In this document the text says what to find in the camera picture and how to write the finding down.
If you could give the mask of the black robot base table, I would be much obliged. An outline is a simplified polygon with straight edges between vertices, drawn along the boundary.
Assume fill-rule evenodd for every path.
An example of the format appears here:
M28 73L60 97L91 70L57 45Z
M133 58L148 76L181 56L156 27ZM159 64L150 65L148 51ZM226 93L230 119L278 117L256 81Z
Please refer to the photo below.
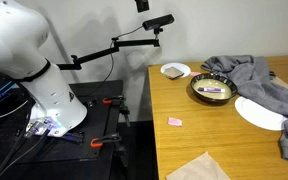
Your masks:
M29 96L20 89L0 104L0 180L109 180L115 145L91 141L116 132L123 94L121 80L71 86L87 108L81 124L61 138L21 138Z

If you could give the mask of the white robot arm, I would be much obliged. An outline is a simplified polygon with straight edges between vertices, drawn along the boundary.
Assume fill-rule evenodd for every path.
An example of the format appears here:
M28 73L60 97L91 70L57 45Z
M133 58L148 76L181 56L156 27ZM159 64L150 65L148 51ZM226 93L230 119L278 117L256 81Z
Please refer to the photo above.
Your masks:
M37 11L15 0L0 0L0 73L21 84L34 98L26 134L61 137L87 115L58 65L39 48L49 24Z

